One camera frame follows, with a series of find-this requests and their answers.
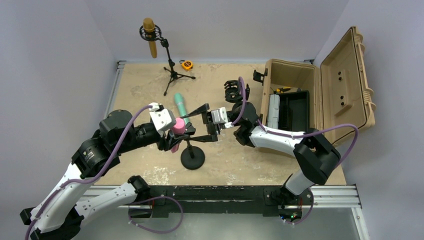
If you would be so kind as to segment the pink microphone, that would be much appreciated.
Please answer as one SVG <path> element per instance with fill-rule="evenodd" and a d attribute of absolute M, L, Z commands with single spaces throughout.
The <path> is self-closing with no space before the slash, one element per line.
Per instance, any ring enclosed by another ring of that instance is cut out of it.
<path fill-rule="evenodd" d="M 185 124 L 185 121 L 182 119 L 182 118 L 180 118 L 180 117 L 177 117 L 176 119 L 176 124 L 171 128 L 171 130 L 172 130 L 172 132 L 174 133 L 174 134 L 176 134 L 176 135 L 182 135 L 182 134 L 184 134 L 185 133 L 185 130 L 186 130 L 186 124 Z M 175 152 L 177 152 L 178 151 L 178 149 L 179 149 L 179 143 L 177 143 L 170 151 L 171 151 L 171 153 L 175 153 Z"/>

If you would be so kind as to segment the mint green microphone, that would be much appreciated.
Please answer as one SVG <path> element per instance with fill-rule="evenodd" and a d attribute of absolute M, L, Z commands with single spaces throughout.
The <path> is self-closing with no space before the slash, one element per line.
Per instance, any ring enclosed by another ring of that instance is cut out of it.
<path fill-rule="evenodd" d="M 174 94 L 174 102 L 176 104 L 176 107 L 178 109 L 178 113 L 179 113 L 180 117 L 186 116 L 187 110 L 186 110 L 186 107 L 185 107 L 184 97 L 181 93 L 175 93 Z"/>

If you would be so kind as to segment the black round-base stand with shockmount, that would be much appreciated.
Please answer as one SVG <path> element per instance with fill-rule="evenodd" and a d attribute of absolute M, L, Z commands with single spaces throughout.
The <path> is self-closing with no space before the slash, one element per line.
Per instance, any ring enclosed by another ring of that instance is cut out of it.
<path fill-rule="evenodd" d="M 241 103 L 243 100 L 241 93 L 241 83 L 239 80 L 228 80 L 224 84 L 225 101 L 228 103 Z"/>

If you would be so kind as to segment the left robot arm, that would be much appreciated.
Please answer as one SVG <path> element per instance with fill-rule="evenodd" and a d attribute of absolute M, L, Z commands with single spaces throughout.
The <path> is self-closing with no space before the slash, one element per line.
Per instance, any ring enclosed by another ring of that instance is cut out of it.
<path fill-rule="evenodd" d="M 23 209 L 27 240 L 70 240 L 82 227 L 108 211 L 123 205 L 153 205 L 158 197 L 139 175 L 113 190 L 88 200 L 84 193 L 120 163 L 120 155 L 152 144 L 160 151 L 175 152 L 194 129 L 162 105 L 145 107 L 150 121 L 138 126 L 137 118 L 126 110 L 112 111 L 93 136 L 84 141 L 71 158 L 66 172 L 49 195 L 37 206 Z"/>

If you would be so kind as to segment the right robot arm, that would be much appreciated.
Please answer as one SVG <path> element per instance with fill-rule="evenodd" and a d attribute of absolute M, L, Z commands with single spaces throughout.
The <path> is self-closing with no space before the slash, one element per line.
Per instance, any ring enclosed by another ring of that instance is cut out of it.
<path fill-rule="evenodd" d="M 221 107 L 210 110 L 206 103 L 182 116 L 202 116 L 207 135 L 202 142 L 213 142 L 224 129 L 236 127 L 233 133 L 242 146 L 271 149 L 293 156 L 300 169 L 283 184 L 280 196 L 288 204 L 313 185 L 324 185 L 341 162 L 340 153 L 324 136 L 323 131 L 310 128 L 306 132 L 278 130 L 264 126 L 250 102 L 236 104 L 232 110 Z"/>

